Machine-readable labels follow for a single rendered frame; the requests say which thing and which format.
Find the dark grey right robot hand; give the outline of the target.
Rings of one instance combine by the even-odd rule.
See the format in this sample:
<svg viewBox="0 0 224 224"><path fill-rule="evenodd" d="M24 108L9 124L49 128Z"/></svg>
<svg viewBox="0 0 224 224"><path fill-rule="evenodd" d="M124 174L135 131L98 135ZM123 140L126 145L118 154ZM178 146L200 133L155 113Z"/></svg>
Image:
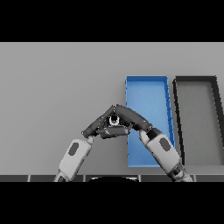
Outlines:
<svg viewBox="0 0 224 224"><path fill-rule="evenodd" d="M134 130L149 132L152 129L152 124L131 108L117 104L115 106L115 113L126 124L130 125L132 123Z"/></svg>

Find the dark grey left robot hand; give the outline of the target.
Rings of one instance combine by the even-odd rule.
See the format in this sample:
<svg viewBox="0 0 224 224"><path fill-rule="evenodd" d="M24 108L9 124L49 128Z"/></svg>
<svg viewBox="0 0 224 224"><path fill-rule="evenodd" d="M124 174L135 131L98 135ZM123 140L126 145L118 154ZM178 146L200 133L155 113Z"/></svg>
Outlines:
<svg viewBox="0 0 224 224"><path fill-rule="evenodd" d="M101 136L102 139L127 136L130 133L126 124L118 126L109 126L109 118L115 115L115 107L111 106L106 112L93 121L81 134L85 138Z"/></svg>

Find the blue bin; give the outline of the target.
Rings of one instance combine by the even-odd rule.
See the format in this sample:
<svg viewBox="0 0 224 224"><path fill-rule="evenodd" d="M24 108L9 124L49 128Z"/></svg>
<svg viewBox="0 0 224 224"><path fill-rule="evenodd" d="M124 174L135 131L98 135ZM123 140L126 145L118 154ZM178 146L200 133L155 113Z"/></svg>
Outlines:
<svg viewBox="0 0 224 224"><path fill-rule="evenodd" d="M146 118L155 128L165 133L175 144L170 88L166 75L127 75L126 106ZM128 135L128 167L158 167L158 163L145 149L139 134L133 129Z"/></svg>

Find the blue pipe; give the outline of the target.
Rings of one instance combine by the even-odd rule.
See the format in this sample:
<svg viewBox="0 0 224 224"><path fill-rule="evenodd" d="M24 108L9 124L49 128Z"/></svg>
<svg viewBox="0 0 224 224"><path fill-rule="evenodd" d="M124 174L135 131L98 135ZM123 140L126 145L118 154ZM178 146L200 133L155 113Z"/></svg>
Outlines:
<svg viewBox="0 0 224 224"><path fill-rule="evenodd" d="M117 115L112 115L109 119L108 119L108 125L109 126L118 126L120 122L120 118Z"/></svg>

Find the dark grey bin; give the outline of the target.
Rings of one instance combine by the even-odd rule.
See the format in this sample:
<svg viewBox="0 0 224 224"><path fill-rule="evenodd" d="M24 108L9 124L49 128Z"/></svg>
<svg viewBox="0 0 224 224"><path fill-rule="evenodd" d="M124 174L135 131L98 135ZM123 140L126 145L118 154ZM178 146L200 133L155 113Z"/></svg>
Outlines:
<svg viewBox="0 0 224 224"><path fill-rule="evenodd" d="M224 165L224 114L216 76L172 82L184 165Z"/></svg>

